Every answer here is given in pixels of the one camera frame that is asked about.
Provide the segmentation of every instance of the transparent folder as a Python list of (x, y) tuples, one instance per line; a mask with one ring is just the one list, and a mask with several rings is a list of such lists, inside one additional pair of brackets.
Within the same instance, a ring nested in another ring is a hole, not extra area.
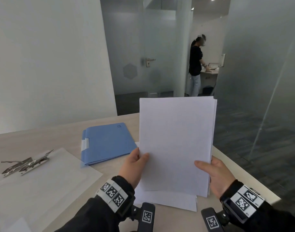
[(42, 232), (102, 176), (63, 148), (49, 158), (25, 175), (0, 175), (0, 232), (22, 218), (32, 232)]

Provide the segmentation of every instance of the jeans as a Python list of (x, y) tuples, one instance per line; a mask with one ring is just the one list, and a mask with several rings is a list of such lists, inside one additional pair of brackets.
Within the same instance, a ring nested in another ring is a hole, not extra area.
[(192, 93), (191, 93), (191, 97), (198, 97), (199, 94), (199, 90), (201, 88), (201, 77), (200, 74), (197, 76), (191, 76), (192, 80), (193, 80), (193, 89), (192, 89)]

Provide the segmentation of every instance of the door lock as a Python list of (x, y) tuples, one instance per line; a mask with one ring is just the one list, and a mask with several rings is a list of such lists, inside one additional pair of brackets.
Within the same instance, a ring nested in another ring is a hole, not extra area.
[(146, 61), (146, 67), (150, 67), (150, 62), (152, 62), (152, 61), (156, 61), (156, 59), (153, 59), (153, 58), (146, 58), (145, 61)]

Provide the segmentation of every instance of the black t-shirt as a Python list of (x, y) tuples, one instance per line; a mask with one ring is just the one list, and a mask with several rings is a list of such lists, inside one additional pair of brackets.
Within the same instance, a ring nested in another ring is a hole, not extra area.
[(199, 46), (192, 46), (190, 48), (190, 57), (189, 57), (189, 73), (192, 76), (197, 76), (201, 72), (201, 63), (203, 54)]

